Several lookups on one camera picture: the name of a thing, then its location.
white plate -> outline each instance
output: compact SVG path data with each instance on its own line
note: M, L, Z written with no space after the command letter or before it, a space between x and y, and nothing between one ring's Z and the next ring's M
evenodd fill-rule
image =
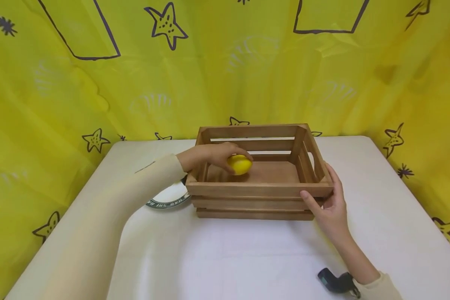
M172 184L153 197L146 205L153 209L174 208L190 198L190 194L182 181Z

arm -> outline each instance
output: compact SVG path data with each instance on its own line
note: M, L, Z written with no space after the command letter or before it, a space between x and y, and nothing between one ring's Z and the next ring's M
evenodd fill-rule
M402 300L390 277L375 268L353 239L348 229L342 182L329 164L327 168L333 180L333 194L323 203L323 208L307 191L302 191L300 195L345 262L362 299Z
M64 249L41 299L106 299L122 230L131 215L198 164L208 161L229 170L226 159L238 153L250 157L231 143L196 146L163 157L90 199L90 210Z

wooden crate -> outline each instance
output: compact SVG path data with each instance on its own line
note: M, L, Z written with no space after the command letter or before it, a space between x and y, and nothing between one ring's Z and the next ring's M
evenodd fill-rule
M333 190L307 124L200 127L196 145L226 141L250 152L253 165L241 176L208 163L192 170L185 185L199 218L311 220L300 191L322 202Z

wrist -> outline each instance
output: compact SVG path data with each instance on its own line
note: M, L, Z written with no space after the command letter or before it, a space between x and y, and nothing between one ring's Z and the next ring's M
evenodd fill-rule
M352 237L352 234L348 230L332 235L330 237L330 241L337 250L346 249L357 245Z
M184 152L177 154L178 161L182 165L185 173L196 168L199 164L207 161L210 158L210 152L206 145L194 146Z

black object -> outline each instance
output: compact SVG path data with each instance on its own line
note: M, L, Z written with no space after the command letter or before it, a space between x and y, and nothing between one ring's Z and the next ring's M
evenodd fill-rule
M322 282L323 285L327 288L327 290L336 294L343 294L347 292L351 292L357 299L360 299L360 291L353 283L353 277L349 272L346 272L340 275L339 278L336 278L335 275L328 269L325 268L318 273L318 278Z
M185 185L185 183L187 182L187 176L188 174L185 175L185 177L180 180L183 183L183 185Z

